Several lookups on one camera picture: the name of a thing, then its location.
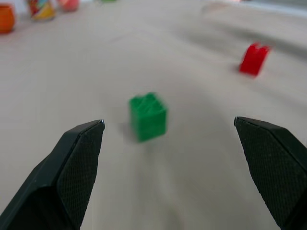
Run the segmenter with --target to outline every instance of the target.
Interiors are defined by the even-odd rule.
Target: orange object
[[[0,34],[12,31],[15,25],[15,8],[10,3],[0,3]]]

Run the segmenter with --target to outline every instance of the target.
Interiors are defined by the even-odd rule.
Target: colorful can
[[[27,0],[31,17],[37,21],[54,18],[55,12],[50,0]]]

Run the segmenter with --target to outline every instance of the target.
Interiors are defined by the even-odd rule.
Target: green block
[[[129,101],[130,123],[139,141],[166,133],[167,108],[156,93],[136,96]]]

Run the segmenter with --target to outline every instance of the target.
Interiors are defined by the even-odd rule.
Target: toy block
[[[130,124],[139,141],[146,141],[166,133],[167,107],[150,92],[129,101]]]
[[[243,57],[239,71],[257,76],[270,49],[268,46],[260,46],[259,43],[252,44]]]

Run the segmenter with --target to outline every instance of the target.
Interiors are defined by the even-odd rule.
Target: red block
[[[268,46],[260,46],[259,43],[252,44],[244,55],[239,71],[257,76],[270,50]]]

